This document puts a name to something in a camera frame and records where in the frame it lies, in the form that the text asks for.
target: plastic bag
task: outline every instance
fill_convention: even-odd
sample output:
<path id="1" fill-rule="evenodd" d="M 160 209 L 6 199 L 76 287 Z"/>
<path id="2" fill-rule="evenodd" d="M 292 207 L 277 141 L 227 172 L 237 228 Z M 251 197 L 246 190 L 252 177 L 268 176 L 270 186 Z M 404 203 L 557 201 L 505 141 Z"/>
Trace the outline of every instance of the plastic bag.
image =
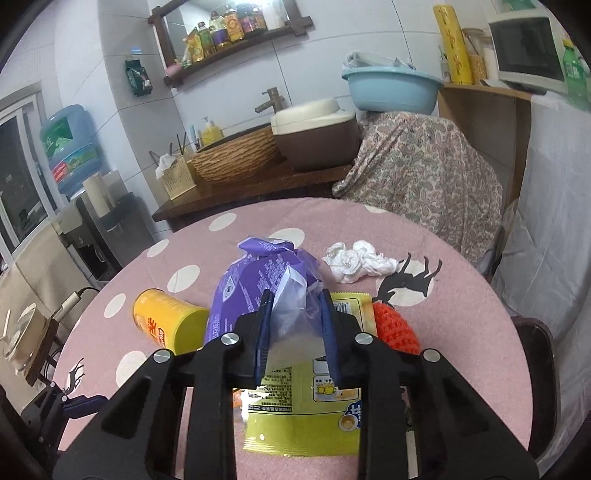
<path id="1" fill-rule="evenodd" d="M 332 293 L 335 309 L 376 335 L 372 297 Z M 244 449 L 271 455 L 353 455 L 359 451 L 361 391 L 341 390 L 326 357 L 269 372 L 256 390 L 241 394 Z"/>
<path id="2" fill-rule="evenodd" d="M 245 256 L 217 285 L 204 343 L 230 332 L 240 315 L 258 310 L 269 289 L 275 299 L 266 372 L 323 356 L 318 260 L 291 242 L 273 239 L 247 238 L 238 247 Z"/>

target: green plastic bottle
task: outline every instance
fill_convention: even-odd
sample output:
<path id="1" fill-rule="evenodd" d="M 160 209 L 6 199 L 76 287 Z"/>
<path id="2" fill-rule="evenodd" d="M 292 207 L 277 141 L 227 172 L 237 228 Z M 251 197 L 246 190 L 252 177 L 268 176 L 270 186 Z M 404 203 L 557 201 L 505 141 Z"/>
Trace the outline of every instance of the green plastic bottle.
<path id="1" fill-rule="evenodd" d="M 569 88 L 569 98 L 571 103 L 580 108 L 587 108 L 589 101 L 587 99 L 587 78 L 585 70 L 574 52 L 573 43 L 565 38 L 564 41 L 564 74 L 566 75 L 566 85 Z"/>

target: yellow soap bottle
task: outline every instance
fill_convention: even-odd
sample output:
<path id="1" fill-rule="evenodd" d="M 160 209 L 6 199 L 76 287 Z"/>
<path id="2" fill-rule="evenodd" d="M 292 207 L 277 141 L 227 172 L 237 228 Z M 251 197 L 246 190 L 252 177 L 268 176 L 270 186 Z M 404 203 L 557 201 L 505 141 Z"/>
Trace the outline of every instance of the yellow soap bottle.
<path id="1" fill-rule="evenodd" d="M 217 142 L 223 138 L 223 133 L 217 125 L 214 125 L 211 120 L 207 117 L 203 118 L 205 120 L 205 130 L 201 133 L 201 141 L 204 147 Z"/>

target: purple bag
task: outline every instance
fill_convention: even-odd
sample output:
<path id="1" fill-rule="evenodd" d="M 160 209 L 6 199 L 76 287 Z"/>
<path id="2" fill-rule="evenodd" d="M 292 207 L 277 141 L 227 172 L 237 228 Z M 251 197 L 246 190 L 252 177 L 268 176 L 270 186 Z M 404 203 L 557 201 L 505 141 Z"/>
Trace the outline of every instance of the purple bag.
<path id="1" fill-rule="evenodd" d="M 323 356 L 318 260 L 291 242 L 273 239 L 247 238 L 238 247 L 245 256 L 230 265 L 217 285 L 204 343 L 232 331 L 236 319 L 258 310 L 263 292 L 271 290 L 267 372 Z"/>

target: pink tablecloth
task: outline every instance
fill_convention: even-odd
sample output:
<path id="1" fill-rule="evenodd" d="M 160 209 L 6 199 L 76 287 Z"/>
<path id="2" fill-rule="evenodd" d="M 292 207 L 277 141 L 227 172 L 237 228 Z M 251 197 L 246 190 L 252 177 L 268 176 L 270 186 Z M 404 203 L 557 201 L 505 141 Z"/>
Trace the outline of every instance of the pink tablecloth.
<path id="1" fill-rule="evenodd" d="M 329 199 L 257 203 L 201 220 L 150 248 L 129 264 L 94 299 L 70 335 L 54 380 L 71 396 L 113 395 L 156 344 L 131 318 L 137 295 L 147 288 L 173 292 L 195 305 L 211 303 L 225 269 L 242 256 L 236 244 L 247 236 L 289 239 L 320 258 L 337 241 L 350 247 L 364 239 L 388 257 L 405 260 L 406 273 L 441 269 L 428 295 L 402 287 L 391 303 L 414 328 L 422 346 L 440 350 L 507 424 L 519 441 L 530 439 L 530 376 L 519 337 L 486 281 L 454 249 L 427 230 L 373 207 Z M 330 278 L 330 270 L 323 265 Z M 332 291 L 364 291 L 373 296 L 381 279 L 365 277 L 352 286 L 328 284 Z M 65 449 L 89 421 L 71 421 Z M 284 458 L 240 449 L 242 479 L 356 478 L 356 459 Z"/>

